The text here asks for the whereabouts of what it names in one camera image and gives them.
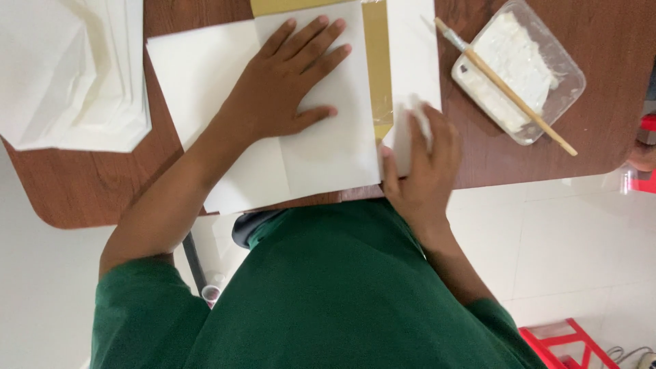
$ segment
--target clear plastic tray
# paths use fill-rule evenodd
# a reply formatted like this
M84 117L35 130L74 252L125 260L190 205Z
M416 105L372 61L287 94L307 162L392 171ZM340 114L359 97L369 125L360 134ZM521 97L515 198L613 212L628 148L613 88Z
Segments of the clear plastic tray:
M526 28L531 40L539 46L539 52L542 55L546 65L554 72L559 84L555 89L549 91L543 108L542 119L549 125L552 125L574 102L583 94L586 81L581 69L574 63L574 60L565 51L560 42L554 37L549 29L544 25L542 20L535 14L533 9L522 0L510 0L492 17L485 28L476 36L472 45L482 34L490 27L501 14L512 12L521 26ZM507 129L503 122L500 121L485 104L483 104L475 94L471 92L468 86L462 81L461 66L466 61L466 57L461 55L456 61L451 71L453 79L462 87L474 102L483 109L483 111L494 120L501 129L506 131L520 145L530 145L534 143L544 131L533 121L524 125L520 132L514 133Z

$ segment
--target paintbrush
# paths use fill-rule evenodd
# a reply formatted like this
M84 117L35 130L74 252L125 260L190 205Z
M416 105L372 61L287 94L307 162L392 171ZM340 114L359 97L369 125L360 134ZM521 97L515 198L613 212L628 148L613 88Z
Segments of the paintbrush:
M462 53L475 65L487 78L489 78L492 83L494 83L512 102L517 105L517 107L529 116L537 125L542 128L542 130L549 135L554 141L558 142L562 148L565 149L570 155L576 156L578 152L565 141L553 128L547 124L542 117L536 112L533 111L525 102L519 97L504 81L501 79L488 65L483 61L483 59L476 54L476 52L471 48L471 46L465 42L463 39L458 36L455 31L447 27L441 19L435 18L435 25L438 27L440 32L444 35L444 38L449 40L458 50Z

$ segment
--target brown table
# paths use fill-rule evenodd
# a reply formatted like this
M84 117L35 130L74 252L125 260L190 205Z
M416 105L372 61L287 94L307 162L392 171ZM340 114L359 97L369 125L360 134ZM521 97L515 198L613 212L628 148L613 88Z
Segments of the brown table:
M503 0L437 0L438 16L467 41ZM568 156L549 138L523 147L504 135L451 81L458 52L440 40L444 112L464 138L457 188L607 173L628 156L656 54L653 0L529 0L588 80L580 100L555 124L578 151ZM145 0L145 37L253 17L248 0ZM30 202L58 228L116 224L133 203L182 155L182 147L145 54L152 132L132 154L37 150L16 152L5 143ZM278 207L381 196L376 186L322 194Z

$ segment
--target sleeve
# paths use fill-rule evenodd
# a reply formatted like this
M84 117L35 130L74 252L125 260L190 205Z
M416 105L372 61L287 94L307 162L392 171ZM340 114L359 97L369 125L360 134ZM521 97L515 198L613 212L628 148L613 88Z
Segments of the sleeve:
M91 368L181 368L209 312L174 266L120 265L96 288Z
M466 308L513 353L524 368L546 368L537 353L521 337L508 311L499 303L491 299L481 299Z

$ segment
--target stack of paper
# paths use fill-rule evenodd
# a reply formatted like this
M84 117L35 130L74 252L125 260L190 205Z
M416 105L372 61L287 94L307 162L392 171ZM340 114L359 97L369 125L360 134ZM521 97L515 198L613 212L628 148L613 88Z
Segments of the stack of paper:
M252 145L207 198L208 212L235 213L380 183L361 3L350 1L259 16L251 21L148 40L148 53L159 85L187 150L273 31L292 16L300 30L321 14L331 20L345 19L348 26L334 47L350 43L353 51L310 91L300 109L332 104L339 115L298 135L265 139ZM396 0L394 4L388 0L388 14L395 128L385 141L402 162L400 171L407 172L409 138L403 110L419 99L440 106L437 39L435 30L426 26L434 18L434 7L432 0ZM409 37L417 39L407 42Z
M0 135L130 152L150 131L142 0L0 0Z

